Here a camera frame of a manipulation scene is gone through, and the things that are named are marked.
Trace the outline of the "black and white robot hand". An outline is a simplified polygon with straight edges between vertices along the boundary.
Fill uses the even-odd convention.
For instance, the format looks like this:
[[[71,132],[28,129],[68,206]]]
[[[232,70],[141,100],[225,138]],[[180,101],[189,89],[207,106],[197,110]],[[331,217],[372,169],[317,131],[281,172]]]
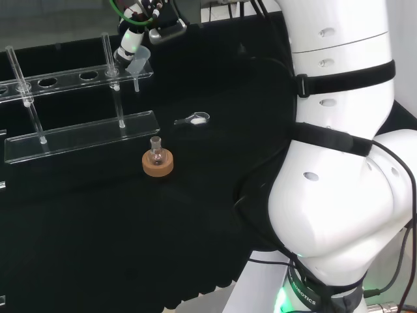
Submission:
[[[134,1],[132,5],[122,5],[121,1],[110,1],[112,9],[119,16],[118,32],[120,46],[113,57],[120,67],[126,68],[141,46],[145,31],[152,29],[160,17],[166,1]]]

